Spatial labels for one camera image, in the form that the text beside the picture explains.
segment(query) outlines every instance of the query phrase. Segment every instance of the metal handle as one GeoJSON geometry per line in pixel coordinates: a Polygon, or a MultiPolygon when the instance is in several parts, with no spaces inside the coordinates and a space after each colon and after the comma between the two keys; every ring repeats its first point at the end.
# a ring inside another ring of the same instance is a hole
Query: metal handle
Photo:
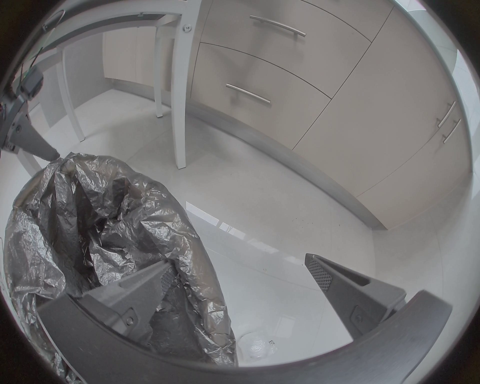
{"type": "Polygon", "coordinates": [[[452,133],[455,132],[456,128],[461,123],[461,121],[462,121],[462,119],[460,119],[459,121],[456,122],[455,127],[453,127],[452,131],[448,134],[448,136],[442,135],[442,137],[444,138],[444,144],[447,142],[447,140],[450,138],[450,136],[452,136],[452,133]]]}
{"type": "Polygon", "coordinates": [[[275,21],[275,20],[270,20],[270,19],[266,19],[264,17],[260,17],[260,16],[253,16],[253,15],[250,15],[250,18],[251,19],[254,19],[254,20],[258,20],[260,22],[265,22],[265,23],[269,23],[269,24],[273,24],[273,25],[276,25],[277,27],[280,27],[280,28],[283,28],[283,29],[286,29],[290,32],[293,32],[295,33],[296,35],[300,35],[302,37],[305,37],[307,34],[305,32],[302,32],[296,28],[293,28],[289,25],[286,25],[286,24],[282,24],[282,23],[279,23],[278,21],[275,21]]]}
{"type": "Polygon", "coordinates": [[[255,97],[255,98],[259,99],[259,100],[262,100],[262,101],[264,101],[265,103],[268,103],[268,104],[271,103],[270,100],[268,100],[268,99],[266,99],[266,98],[264,98],[264,97],[258,96],[258,95],[256,95],[255,93],[249,92],[249,91],[247,91],[247,90],[245,90],[245,89],[238,88],[238,87],[236,87],[236,86],[234,86],[234,85],[232,85],[232,84],[225,84],[225,85],[227,86],[227,88],[235,89],[236,91],[242,92],[242,93],[244,93],[244,94],[246,94],[246,95],[249,95],[249,96],[255,97]]]}
{"type": "Polygon", "coordinates": [[[445,122],[446,122],[447,119],[448,119],[448,116],[450,116],[450,114],[452,113],[453,108],[455,108],[455,106],[456,106],[456,101],[454,101],[453,104],[450,106],[450,109],[448,110],[447,114],[446,114],[445,117],[442,119],[442,121],[438,123],[438,128],[441,128],[442,125],[445,124],[445,122]]]}

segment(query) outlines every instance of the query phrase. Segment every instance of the chair leg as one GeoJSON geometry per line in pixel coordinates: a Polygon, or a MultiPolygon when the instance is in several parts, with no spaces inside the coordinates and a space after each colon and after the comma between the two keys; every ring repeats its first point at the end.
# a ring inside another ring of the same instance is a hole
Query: chair leg
{"type": "Polygon", "coordinates": [[[188,0],[188,4],[187,11],[178,20],[172,63],[172,127],[175,161],[178,169],[186,167],[185,102],[188,66],[201,0],[188,0]]]}
{"type": "Polygon", "coordinates": [[[75,131],[78,140],[83,141],[85,140],[85,135],[82,131],[82,128],[80,128],[77,115],[75,115],[75,109],[73,108],[72,100],[70,99],[70,91],[68,89],[67,77],[65,72],[65,50],[63,49],[61,51],[61,61],[57,63],[57,77],[59,80],[61,99],[63,101],[63,106],[67,111],[67,116],[70,119],[70,123],[72,124],[73,130],[75,131]]]}
{"type": "Polygon", "coordinates": [[[153,91],[155,96],[156,116],[163,116],[162,109],[162,45],[160,38],[160,28],[156,28],[155,33],[155,53],[153,62],[153,91]]]}
{"type": "Polygon", "coordinates": [[[35,175],[38,171],[42,169],[42,167],[33,157],[33,155],[25,152],[23,149],[20,149],[18,151],[17,158],[20,160],[20,163],[23,165],[23,167],[30,176],[35,175]]]}

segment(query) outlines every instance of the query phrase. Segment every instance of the trash bin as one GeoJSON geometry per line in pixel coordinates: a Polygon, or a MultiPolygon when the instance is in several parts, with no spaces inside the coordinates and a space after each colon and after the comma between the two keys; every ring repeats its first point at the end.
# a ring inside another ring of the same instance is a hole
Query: trash bin
{"type": "Polygon", "coordinates": [[[160,260],[174,265],[177,280],[158,303],[146,346],[236,365],[215,270],[183,207],[158,181],[109,156],[70,153],[24,186],[5,231],[6,285],[23,331],[69,380],[74,374],[39,324],[37,306],[62,293],[80,297],[160,260]]]}

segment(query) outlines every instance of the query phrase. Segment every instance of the white chair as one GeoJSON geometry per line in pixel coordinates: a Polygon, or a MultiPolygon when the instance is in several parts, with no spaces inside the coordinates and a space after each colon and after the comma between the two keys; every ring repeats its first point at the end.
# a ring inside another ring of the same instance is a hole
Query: white chair
{"type": "MultiPolygon", "coordinates": [[[[86,1],[67,0],[57,12],[65,11],[59,25],[53,30],[47,46],[39,56],[36,65],[41,71],[56,65],[60,93],[72,127],[80,141],[85,139],[70,98],[65,76],[65,54],[67,45],[85,37],[121,28],[136,26],[155,26],[154,58],[154,94],[157,117],[161,117],[161,65],[160,47],[162,37],[175,39],[173,49],[171,77],[171,109],[175,161],[177,167],[186,166],[185,159],[185,101],[187,76],[192,49],[193,34],[198,19],[202,0],[119,0],[95,6],[86,1]],[[80,13],[80,7],[88,7],[80,13]]],[[[20,155],[22,163],[28,164],[30,170],[40,169],[33,156],[20,155]]]]}

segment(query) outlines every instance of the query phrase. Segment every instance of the tile floor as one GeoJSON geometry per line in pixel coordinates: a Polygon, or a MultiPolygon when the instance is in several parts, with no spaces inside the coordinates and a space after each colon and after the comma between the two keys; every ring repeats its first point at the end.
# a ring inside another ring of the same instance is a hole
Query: tile floor
{"type": "MultiPolygon", "coordinates": [[[[31,117],[61,156],[70,151],[115,156],[164,183],[180,201],[217,271],[237,339],[261,330],[276,344],[277,352],[268,358],[255,363],[240,359],[240,365],[300,360],[351,341],[303,265],[307,252],[397,284],[407,298],[428,289],[455,303],[448,331],[417,377],[468,320],[480,290],[472,283],[480,271],[478,236],[471,232],[480,217],[476,176],[427,213],[392,231],[372,233],[296,173],[189,116],[187,167],[178,170],[169,109],[157,119],[151,100],[110,90],[76,113],[86,135],[82,143],[66,117],[50,129],[43,127],[41,108],[32,110],[31,117]],[[466,278],[456,288],[460,276],[466,278]]],[[[29,176],[7,153],[1,156],[0,176],[9,180],[0,184],[4,228],[12,201],[29,176]]]]}

